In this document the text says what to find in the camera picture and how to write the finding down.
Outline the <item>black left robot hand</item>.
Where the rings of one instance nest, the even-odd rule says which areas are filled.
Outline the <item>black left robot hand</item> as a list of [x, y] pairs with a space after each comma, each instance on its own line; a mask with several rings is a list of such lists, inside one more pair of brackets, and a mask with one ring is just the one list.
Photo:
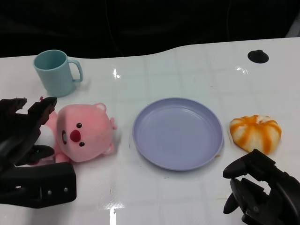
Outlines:
[[76, 174], [70, 163], [36, 165], [54, 149], [37, 145], [57, 98], [36, 102], [27, 114], [17, 113], [26, 98], [0, 101], [0, 202], [34, 209], [69, 203], [76, 199]]

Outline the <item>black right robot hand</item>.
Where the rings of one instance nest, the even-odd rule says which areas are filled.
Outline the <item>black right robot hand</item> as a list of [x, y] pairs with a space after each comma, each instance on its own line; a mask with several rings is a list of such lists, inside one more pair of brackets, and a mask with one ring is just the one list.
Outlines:
[[224, 209], [237, 208], [247, 225], [298, 225], [300, 223], [300, 183], [279, 170], [275, 161], [254, 149], [223, 171], [232, 189]]

